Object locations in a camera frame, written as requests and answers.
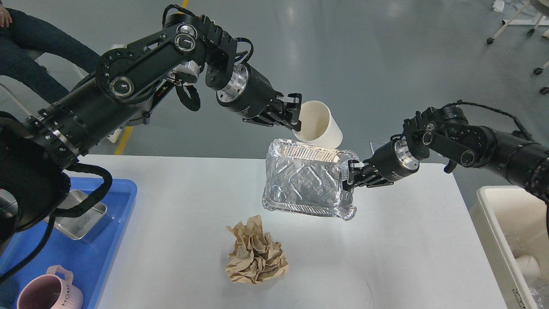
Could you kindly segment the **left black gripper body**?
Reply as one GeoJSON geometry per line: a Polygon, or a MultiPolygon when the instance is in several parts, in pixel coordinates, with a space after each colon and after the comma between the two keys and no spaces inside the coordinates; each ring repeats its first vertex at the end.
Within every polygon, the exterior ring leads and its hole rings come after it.
{"type": "Polygon", "coordinates": [[[243,119],[272,121],[271,115],[283,112],[281,93],[249,64],[236,64],[228,84],[216,92],[217,103],[243,119]]]}

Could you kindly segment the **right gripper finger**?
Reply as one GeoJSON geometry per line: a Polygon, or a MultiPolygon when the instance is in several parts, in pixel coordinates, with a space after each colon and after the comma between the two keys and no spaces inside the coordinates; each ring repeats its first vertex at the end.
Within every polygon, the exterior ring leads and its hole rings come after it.
{"type": "Polygon", "coordinates": [[[394,182],[387,180],[379,175],[361,176],[357,175],[351,182],[345,180],[342,182],[342,188],[345,191],[352,192],[356,187],[376,188],[392,185],[394,182]]]}
{"type": "Polygon", "coordinates": [[[349,179],[365,179],[375,176],[376,168],[369,164],[368,160],[348,160],[348,177],[349,179]]]}

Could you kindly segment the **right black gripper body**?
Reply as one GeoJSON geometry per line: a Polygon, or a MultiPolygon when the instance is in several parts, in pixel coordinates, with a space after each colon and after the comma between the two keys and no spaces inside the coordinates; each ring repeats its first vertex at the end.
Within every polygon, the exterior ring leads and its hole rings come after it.
{"type": "Polygon", "coordinates": [[[412,156],[406,139],[392,139],[365,160],[383,179],[395,182],[419,170],[419,160],[412,156]]]}

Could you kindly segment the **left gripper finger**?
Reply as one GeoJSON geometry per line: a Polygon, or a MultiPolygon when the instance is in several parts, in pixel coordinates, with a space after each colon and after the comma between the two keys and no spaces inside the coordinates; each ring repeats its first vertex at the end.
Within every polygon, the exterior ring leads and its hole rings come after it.
{"type": "Polygon", "coordinates": [[[243,122],[249,124],[260,125],[264,127],[286,127],[286,129],[300,132],[302,129],[302,122],[290,122],[290,119],[281,118],[277,113],[262,113],[252,118],[243,118],[243,122]]]}
{"type": "Polygon", "coordinates": [[[278,113],[282,113],[282,118],[299,118],[301,105],[301,93],[290,93],[284,95],[283,93],[276,92],[274,109],[278,113]]]}

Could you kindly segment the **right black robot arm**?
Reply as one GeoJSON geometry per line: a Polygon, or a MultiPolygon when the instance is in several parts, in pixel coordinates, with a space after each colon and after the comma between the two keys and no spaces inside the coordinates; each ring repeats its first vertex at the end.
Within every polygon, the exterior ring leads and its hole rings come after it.
{"type": "Polygon", "coordinates": [[[392,185],[417,172],[420,161],[434,151],[448,159],[445,173],[457,166],[484,168],[548,203],[548,147],[535,142],[517,117],[496,108],[492,111],[510,117],[517,131],[506,133],[469,124],[463,104],[457,100],[405,119],[402,133],[393,135],[371,158],[347,161],[348,175],[342,188],[351,192],[356,187],[392,185]]]}

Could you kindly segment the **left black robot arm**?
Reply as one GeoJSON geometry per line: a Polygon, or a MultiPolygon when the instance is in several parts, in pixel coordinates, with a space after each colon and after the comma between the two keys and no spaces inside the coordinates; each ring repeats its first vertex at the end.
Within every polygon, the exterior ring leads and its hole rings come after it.
{"type": "Polygon", "coordinates": [[[194,84],[202,72],[218,104],[244,122],[302,129],[302,95],[274,90],[248,63],[253,49],[237,52],[249,39],[233,38],[208,16],[178,5],[165,8],[162,24],[157,33],[106,51],[91,77],[37,117],[21,122],[1,114],[1,188],[16,204],[1,207],[2,242],[46,217],[80,217],[102,200],[110,172],[78,158],[118,127],[148,118],[173,88],[198,111],[194,84]]]}

